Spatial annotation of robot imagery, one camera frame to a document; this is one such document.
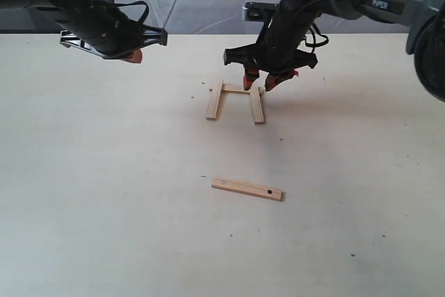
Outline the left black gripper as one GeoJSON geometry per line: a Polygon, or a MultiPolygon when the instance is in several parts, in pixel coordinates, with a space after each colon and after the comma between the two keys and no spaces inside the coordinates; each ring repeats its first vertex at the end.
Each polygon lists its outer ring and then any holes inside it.
{"type": "Polygon", "coordinates": [[[60,43],[78,47],[103,59],[141,64],[142,48],[166,46],[165,29],[146,25],[145,1],[48,0],[48,18],[63,28],[60,43]]]}

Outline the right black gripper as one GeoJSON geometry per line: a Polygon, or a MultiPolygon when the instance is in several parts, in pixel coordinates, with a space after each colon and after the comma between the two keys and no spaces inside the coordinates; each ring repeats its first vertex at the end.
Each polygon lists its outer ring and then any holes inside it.
{"type": "Polygon", "coordinates": [[[316,54],[298,48],[309,27],[318,16],[316,11],[285,11],[277,8],[270,21],[264,21],[255,43],[226,49],[225,65],[244,65],[243,89],[250,90],[259,78],[259,71],[269,72],[265,91],[271,91],[281,83],[299,77],[301,67],[314,68],[316,54]]]}

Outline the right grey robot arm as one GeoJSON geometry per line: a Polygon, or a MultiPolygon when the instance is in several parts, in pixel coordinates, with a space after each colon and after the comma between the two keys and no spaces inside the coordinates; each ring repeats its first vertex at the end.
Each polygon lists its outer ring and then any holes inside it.
{"type": "Polygon", "coordinates": [[[243,86],[249,90],[266,72],[265,89],[292,79],[302,67],[315,67],[317,42],[307,34],[321,33],[316,19],[331,15],[346,20],[368,17],[375,22],[399,24],[409,29],[405,51],[413,56],[421,85],[438,100],[444,99],[444,0],[280,0],[248,2],[245,20],[263,24],[256,42],[226,49],[225,64],[244,68],[243,86]]]}

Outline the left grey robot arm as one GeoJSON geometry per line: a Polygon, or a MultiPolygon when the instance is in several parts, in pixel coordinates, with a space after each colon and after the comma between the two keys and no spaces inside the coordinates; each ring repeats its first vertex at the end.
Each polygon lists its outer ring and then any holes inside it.
{"type": "Polygon", "coordinates": [[[144,11],[137,20],[122,12],[115,0],[1,0],[1,9],[34,8],[62,27],[60,44],[75,47],[106,60],[142,61],[142,49],[165,46],[168,33],[145,24],[149,6],[135,1],[144,11]]]}

